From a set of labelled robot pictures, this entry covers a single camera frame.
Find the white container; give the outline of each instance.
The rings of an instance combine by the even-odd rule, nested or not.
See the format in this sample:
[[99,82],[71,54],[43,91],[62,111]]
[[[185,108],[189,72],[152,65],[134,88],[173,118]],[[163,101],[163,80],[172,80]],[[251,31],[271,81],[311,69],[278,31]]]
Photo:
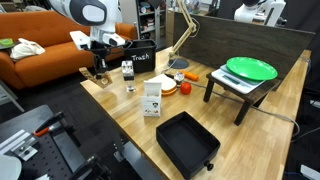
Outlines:
[[144,96],[141,97],[144,116],[161,114],[161,82],[144,81]]

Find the green plate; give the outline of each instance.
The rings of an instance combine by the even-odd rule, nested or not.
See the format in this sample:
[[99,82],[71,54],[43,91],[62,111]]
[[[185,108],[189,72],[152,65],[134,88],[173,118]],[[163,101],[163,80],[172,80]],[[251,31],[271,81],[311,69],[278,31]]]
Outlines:
[[229,70],[252,80],[270,80],[278,76],[277,70],[263,61],[249,57],[234,57],[227,61]]

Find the orange sofa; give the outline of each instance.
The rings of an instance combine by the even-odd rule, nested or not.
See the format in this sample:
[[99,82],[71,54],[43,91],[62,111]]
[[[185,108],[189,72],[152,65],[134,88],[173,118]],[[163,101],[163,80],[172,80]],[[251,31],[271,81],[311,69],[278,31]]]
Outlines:
[[[41,55],[29,56],[17,62],[7,50],[0,50],[0,79],[15,89],[33,87],[59,77],[78,72],[80,67],[93,66],[93,54],[79,51],[69,32],[80,30],[89,35],[90,27],[78,25],[55,11],[0,13],[0,39],[24,38],[45,49]],[[116,32],[126,40],[137,39],[133,25],[117,23]],[[107,56],[111,61],[124,56]]]

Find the wooden wall panel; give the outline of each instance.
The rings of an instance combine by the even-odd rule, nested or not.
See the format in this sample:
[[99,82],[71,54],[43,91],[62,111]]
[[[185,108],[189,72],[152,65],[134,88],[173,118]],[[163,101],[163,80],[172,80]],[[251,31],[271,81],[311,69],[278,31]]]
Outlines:
[[[179,54],[218,69],[229,58],[252,57],[269,63],[283,79],[300,54],[314,37],[314,33],[236,22],[208,16],[192,15],[200,30],[189,37]],[[187,29],[181,13],[174,15],[174,43]]]

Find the wooden table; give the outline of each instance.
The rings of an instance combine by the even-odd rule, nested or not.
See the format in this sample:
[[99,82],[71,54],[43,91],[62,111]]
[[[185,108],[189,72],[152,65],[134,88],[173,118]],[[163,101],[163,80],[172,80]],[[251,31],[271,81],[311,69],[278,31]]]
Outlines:
[[[114,83],[105,89],[99,88],[89,80],[81,84],[167,179],[176,180],[183,177],[156,141],[156,127],[182,111],[188,112],[221,142],[216,157],[211,161],[215,165],[214,169],[207,171],[203,168],[194,179],[281,179],[294,124],[249,109],[242,124],[236,126],[233,121],[241,103],[216,94],[211,96],[211,101],[203,101],[206,75],[214,70],[212,68],[188,60],[190,66],[187,70],[199,75],[197,84],[203,87],[193,85],[190,95],[176,92],[172,96],[162,97],[161,117],[143,116],[140,104],[143,80],[159,75],[167,68],[168,53],[169,49],[165,49],[156,54],[154,72],[135,76],[137,90],[134,93],[126,92],[120,68],[111,71]],[[308,55],[310,52],[305,51],[302,56]],[[295,119],[307,65],[302,58],[297,60],[277,91],[270,92],[259,107]],[[243,101],[221,86],[215,86],[213,90]]]

